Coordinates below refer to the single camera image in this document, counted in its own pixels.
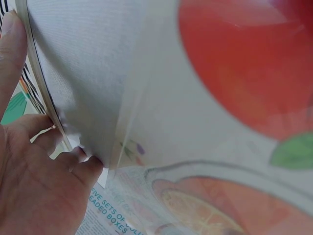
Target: hand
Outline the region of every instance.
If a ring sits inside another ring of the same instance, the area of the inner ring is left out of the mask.
[[[4,16],[0,39],[0,119],[21,76],[27,52],[24,26],[15,12]],[[46,115],[25,115],[0,125],[0,234],[75,234],[103,165],[81,162],[75,148],[49,158],[62,136]],[[30,139],[45,129],[33,143]]]

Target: illustration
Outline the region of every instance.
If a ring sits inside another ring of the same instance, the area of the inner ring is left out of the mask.
[[[281,141],[270,164],[290,170],[312,168],[305,144],[290,141],[313,129],[308,9],[298,1],[181,0],[179,6],[182,44],[201,82],[242,124]],[[295,156],[295,147],[302,155]]]
[[[201,235],[310,234],[313,219],[263,191],[209,177],[176,183],[156,180],[160,202],[186,226]]]
[[[26,109],[27,101],[22,92],[13,96],[5,110],[1,124],[6,125],[21,117]]]
[[[281,142],[274,150],[270,164],[289,170],[313,169],[313,133]]]
[[[141,156],[145,154],[145,150],[139,143],[129,140],[124,147],[124,153],[132,162],[136,162],[137,165],[144,165]]]

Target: black and white stripes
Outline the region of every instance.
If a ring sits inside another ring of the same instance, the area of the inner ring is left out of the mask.
[[[8,0],[0,0],[0,32],[2,32],[4,14],[10,10],[13,10],[13,8],[8,4]],[[31,74],[29,71],[29,65],[27,64],[25,64],[23,68],[20,84],[36,110],[39,113],[45,114],[45,108],[42,105],[36,87],[33,85]]]

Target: green pattern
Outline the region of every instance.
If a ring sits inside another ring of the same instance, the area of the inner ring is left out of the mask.
[[[11,98],[8,107],[5,110],[1,124],[6,125],[21,117],[26,109],[27,101],[23,92],[17,93]]]
[[[273,151],[270,164],[290,170],[313,169],[313,133],[281,142]]]

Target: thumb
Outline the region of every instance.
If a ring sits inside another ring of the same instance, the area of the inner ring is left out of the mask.
[[[14,11],[3,18],[0,39],[0,120],[19,82],[27,54],[27,36]]]

